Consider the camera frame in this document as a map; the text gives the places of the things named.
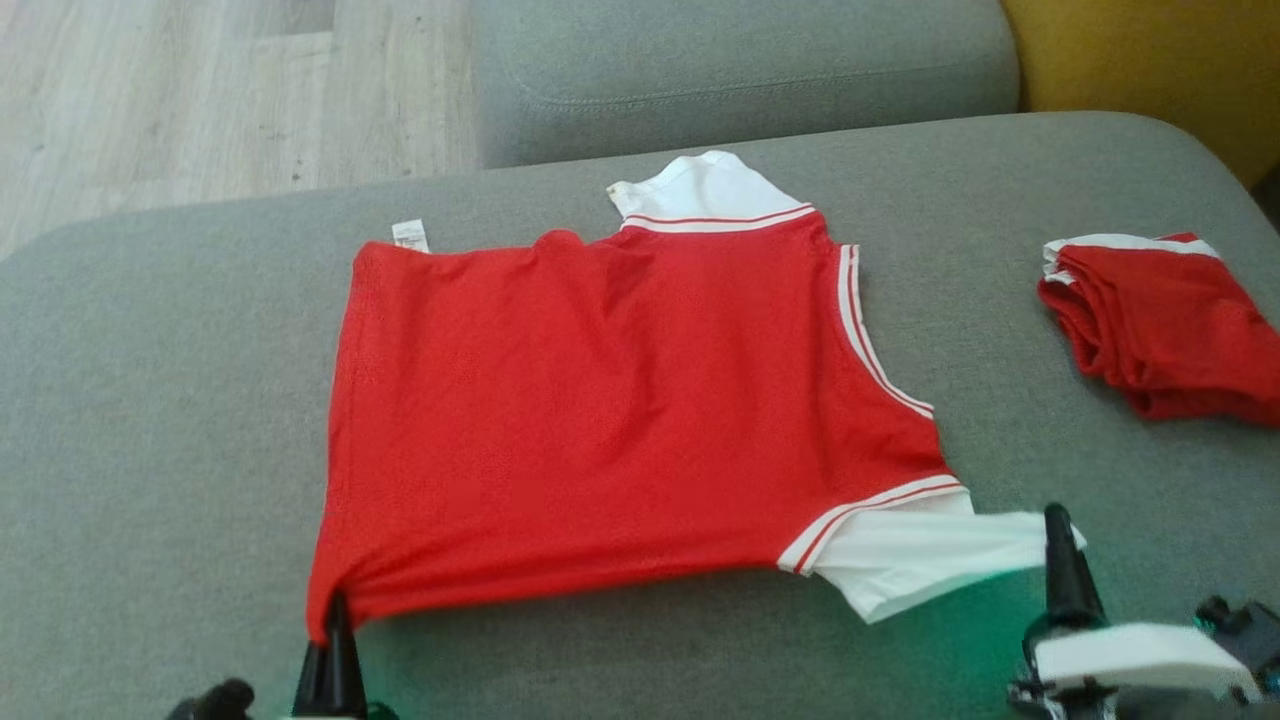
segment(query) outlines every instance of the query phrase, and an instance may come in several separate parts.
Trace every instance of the red fabric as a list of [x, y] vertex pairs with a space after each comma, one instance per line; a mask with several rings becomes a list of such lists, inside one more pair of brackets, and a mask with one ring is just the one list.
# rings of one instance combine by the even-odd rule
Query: red fabric
[[426, 255], [369, 243], [307, 603], [353, 621], [774, 566], [829, 509], [950, 475], [877, 383], [818, 213]]
[[1057, 268], [1075, 282], [1041, 279], [1039, 296], [1076, 365], [1120, 389], [1139, 415], [1280, 427], [1280, 336], [1220, 259], [1068, 242]]

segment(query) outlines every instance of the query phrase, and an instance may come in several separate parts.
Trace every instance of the white sleeve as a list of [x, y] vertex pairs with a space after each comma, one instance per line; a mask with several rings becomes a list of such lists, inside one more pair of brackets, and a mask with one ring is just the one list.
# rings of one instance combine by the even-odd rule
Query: white sleeve
[[723, 150], [682, 155], [646, 181], [611, 184], [608, 195], [623, 227], [659, 232], [750, 229], [744, 224], [763, 227], [813, 211]]
[[[863, 620], [876, 623], [979, 580], [1043, 565], [1044, 542], [1039, 512], [867, 510], [841, 524], [813, 568]], [[1079, 532], [1075, 543], [1084, 547]]]

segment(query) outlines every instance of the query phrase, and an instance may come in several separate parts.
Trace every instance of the striped trim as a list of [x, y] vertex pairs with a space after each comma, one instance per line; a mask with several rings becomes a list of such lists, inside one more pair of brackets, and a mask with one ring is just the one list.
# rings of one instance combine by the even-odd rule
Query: striped trim
[[813, 205], [805, 204], [791, 210], [760, 215], [759, 218], [650, 218], [648, 215], [632, 214], [622, 220], [622, 227], [637, 227], [654, 232], [668, 233], [712, 233], [712, 232], [741, 232], [767, 228], [780, 223], [786, 223], [796, 218], [803, 218], [815, 213]]
[[899, 486], [891, 491], [868, 497], [858, 502], [837, 505], [823, 512], [809, 524], [778, 557], [778, 569], [787, 573], [808, 575], [813, 564], [822, 553], [840, 525], [861, 510], [884, 510], [906, 505], [925, 497], [937, 497], [956, 492], [969, 492], [954, 475], [933, 475]]
[[1064, 247], [1160, 250], [1164, 252], [1172, 252], [1175, 255], [1204, 255], [1207, 258], [1221, 259], [1210, 243], [1199, 240], [1194, 233], [1189, 232], [1171, 234], [1158, 240], [1120, 233], [1082, 234], [1080, 237], [1069, 237], [1066, 240], [1055, 240], [1053, 242], [1044, 243], [1044, 279], [1048, 282], [1060, 282], [1062, 284], [1071, 284], [1075, 282], [1075, 278], [1071, 277], [1070, 273], [1061, 274], [1062, 269], [1057, 264], [1057, 256], [1062, 252]]
[[867, 327], [863, 324], [863, 304], [858, 295], [858, 249], [852, 245], [840, 247], [840, 273], [836, 299], [840, 302], [840, 319], [845, 325], [849, 345], [852, 346], [858, 359], [867, 366], [876, 384], [881, 386], [881, 389], [887, 392], [893, 400], [932, 420], [933, 406], [928, 402], [915, 400], [888, 382], [884, 368], [881, 366], [879, 359], [876, 357], [876, 351], [872, 350]]

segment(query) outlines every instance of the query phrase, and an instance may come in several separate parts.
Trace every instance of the folded shirt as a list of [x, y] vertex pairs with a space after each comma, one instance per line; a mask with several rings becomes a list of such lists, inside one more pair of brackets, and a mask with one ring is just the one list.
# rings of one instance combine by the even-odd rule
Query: folded shirt
[[1192, 233], [1044, 245], [1039, 297], [1085, 375], [1151, 420], [1234, 415], [1280, 427], [1280, 336]]

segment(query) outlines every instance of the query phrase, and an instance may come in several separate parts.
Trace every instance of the gray upholstery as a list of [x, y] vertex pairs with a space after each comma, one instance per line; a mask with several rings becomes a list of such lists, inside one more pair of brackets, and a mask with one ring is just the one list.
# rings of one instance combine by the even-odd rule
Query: gray upholstery
[[[733, 147], [863, 245], [893, 382], [937, 405], [980, 511], [1065, 502], [1115, 620], [1277, 602], [1280, 439], [1149, 424], [1080, 378], [1046, 240], [1196, 231], [1280, 320], [1280, 238], [1190, 137], [1010, 115]], [[229, 674], [287, 710], [325, 487], [349, 261], [424, 218], [439, 252], [608, 234], [672, 152], [73, 225], [0, 263], [0, 667], [12, 717], [161, 717]], [[820, 579], [732, 573], [378, 621], [374, 697], [415, 717], [1002, 716], [1041, 575], [867, 626]]]
[[480, 152], [490, 168], [1018, 104], [1018, 59], [998, 0], [474, 6]]

